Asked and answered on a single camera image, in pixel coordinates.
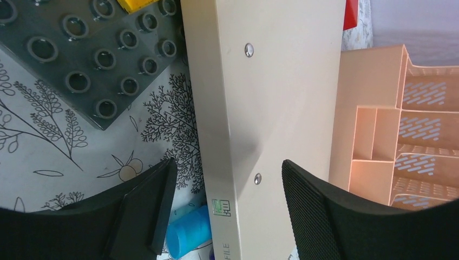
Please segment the red file folder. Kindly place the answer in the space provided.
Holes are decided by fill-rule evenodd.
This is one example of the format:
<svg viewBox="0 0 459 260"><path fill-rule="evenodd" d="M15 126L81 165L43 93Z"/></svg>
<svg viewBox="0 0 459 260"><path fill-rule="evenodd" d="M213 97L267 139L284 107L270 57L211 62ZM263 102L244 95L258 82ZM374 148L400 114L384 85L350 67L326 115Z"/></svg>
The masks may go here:
<svg viewBox="0 0 459 260"><path fill-rule="evenodd" d="M359 0L346 0L343 30L353 29L358 24Z"/></svg>

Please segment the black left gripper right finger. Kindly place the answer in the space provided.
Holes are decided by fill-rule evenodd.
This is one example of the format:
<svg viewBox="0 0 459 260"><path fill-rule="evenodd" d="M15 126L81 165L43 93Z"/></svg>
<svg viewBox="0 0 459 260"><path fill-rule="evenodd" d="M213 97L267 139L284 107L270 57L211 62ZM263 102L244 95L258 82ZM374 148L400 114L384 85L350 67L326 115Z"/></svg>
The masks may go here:
<svg viewBox="0 0 459 260"><path fill-rule="evenodd" d="M408 211L375 203L285 160L300 259L458 259L458 201Z"/></svg>

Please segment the beige file binder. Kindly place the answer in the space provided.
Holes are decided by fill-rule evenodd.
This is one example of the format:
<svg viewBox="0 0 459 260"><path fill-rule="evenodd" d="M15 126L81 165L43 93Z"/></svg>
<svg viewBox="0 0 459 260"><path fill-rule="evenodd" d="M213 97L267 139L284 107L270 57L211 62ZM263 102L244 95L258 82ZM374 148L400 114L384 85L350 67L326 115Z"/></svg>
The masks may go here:
<svg viewBox="0 0 459 260"><path fill-rule="evenodd" d="M182 1L216 259L295 248L281 167L329 176L344 1Z"/></svg>

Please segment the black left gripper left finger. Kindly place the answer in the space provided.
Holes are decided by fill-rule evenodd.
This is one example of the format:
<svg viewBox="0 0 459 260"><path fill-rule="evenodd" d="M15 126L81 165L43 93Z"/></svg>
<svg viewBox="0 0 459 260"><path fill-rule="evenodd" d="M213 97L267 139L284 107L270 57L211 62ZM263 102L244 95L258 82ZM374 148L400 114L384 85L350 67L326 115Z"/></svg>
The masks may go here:
<svg viewBox="0 0 459 260"><path fill-rule="evenodd" d="M156 259L176 178L168 159L59 210L1 209L1 259Z"/></svg>

